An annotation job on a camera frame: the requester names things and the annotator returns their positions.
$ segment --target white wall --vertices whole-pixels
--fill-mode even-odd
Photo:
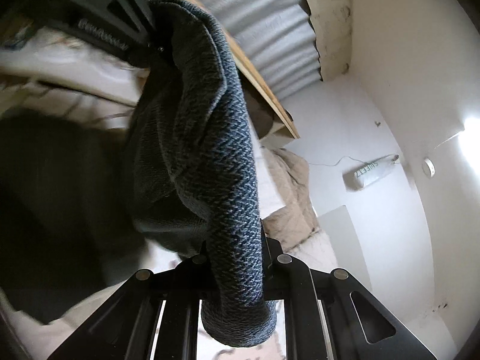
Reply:
[[[315,83],[282,104],[302,137],[287,149],[311,164],[335,164],[346,155],[373,161],[399,153],[382,115],[350,74]],[[407,322],[423,312],[434,296],[430,237],[422,204],[400,165],[363,191],[347,190],[342,174],[358,166],[348,158],[338,166],[310,166],[312,203],[318,216],[346,205],[373,294]]]
[[[480,116],[480,35],[456,0],[353,0],[353,20],[351,71],[411,167],[430,229],[436,312],[460,347],[480,317],[480,183],[457,139],[432,148]],[[427,155],[431,180],[421,169]]]
[[[341,205],[326,214],[320,215],[318,224],[330,239],[330,245],[337,258],[335,268],[346,269],[371,292],[370,273],[368,272],[362,245],[347,206]]]

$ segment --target crumpled fabric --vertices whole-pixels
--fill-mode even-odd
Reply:
[[[286,149],[262,149],[285,206],[263,220],[267,237],[276,239],[288,252],[320,230],[310,201],[308,162]]]
[[[173,63],[158,58],[133,114],[124,195],[137,229],[189,257],[206,241],[218,300],[202,322],[219,342],[267,340],[275,303],[263,299],[254,156],[237,69],[219,23],[183,0],[155,0],[171,21]]]

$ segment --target metal bar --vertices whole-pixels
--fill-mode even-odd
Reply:
[[[285,306],[293,322],[295,349],[288,350],[293,356],[288,360],[326,360],[322,319],[309,267],[288,254],[279,255],[274,264],[289,275],[290,302]]]
[[[165,301],[163,299],[159,300],[157,315],[155,317],[155,322],[153,324],[152,335],[150,338],[150,343],[148,345],[148,352],[145,360],[154,360],[155,348],[157,347],[158,332],[157,329],[160,329],[160,323],[163,317],[163,311],[165,309]]]
[[[147,269],[134,274],[49,356],[49,360],[124,360],[129,349],[132,355],[140,353],[143,356],[150,339],[149,314],[153,315],[153,309],[146,299],[150,299],[153,276]]]
[[[268,247],[267,238],[265,236],[265,231],[261,230],[261,237],[262,237],[262,261],[263,261],[263,276],[268,275],[268,271],[272,267],[272,257],[270,255],[270,249]]]
[[[174,289],[166,298],[154,360],[196,360],[200,299],[190,288],[195,271],[191,259],[175,269]]]
[[[295,336],[295,325],[292,316],[292,305],[290,298],[284,300],[285,309],[285,337],[286,337],[286,360],[297,360],[297,345]]]
[[[152,330],[155,333],[157,325],[157,310],[159,309],[158,299],[147,296],[138,311],[133,331],[129,337],[129,344],[124,360],[137,360],[148,358],[149,343],[152,337]]]
[[[338,346],[352,345],[360,360],[434,360],[435,356],[344,269],[332,271],[333,291],[347,318],[353,343],[338,339]]]
[[[332,338],[330,336],[330,327],[328,326],[328,321],[325,313],[325,304],[323,300],[319,299],[318,310],[320,311],[320,319],[322,320],[322,330],[323,330],[323,339],[325,340],[325,346],[327,349],[328,360],[335,360],[337,356],[335,355],[335,346],[332,343]]]
[[[137,19],[140,20],[149,33],[153,33],[155,31],[155,21],[148,3],[145,0],[128,0],[128,2],[137,14]]]

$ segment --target beige blanket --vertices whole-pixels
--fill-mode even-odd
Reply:
[[[263,148],[268,169],[285,207],[263,220],[268,237],[280,241],[288,251],[319,229],[308,188],[308,162],[286,149]]]

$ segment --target dark cloth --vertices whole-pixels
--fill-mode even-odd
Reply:
[[[127,206],[141,231],[184,256],[206,240],[220,300],[202,303],[203,326],[226,345],[257,345],[273,333],[276,314],[263,300],[257,181],[237,69],[211,15],[183,0],[151,8],[171,20],[174,63],[152,66],[133,115]]]
[[[120,149],[101,132],[30,110],[0,120],[0,287],[43,323],[140,266],[122,204]]]

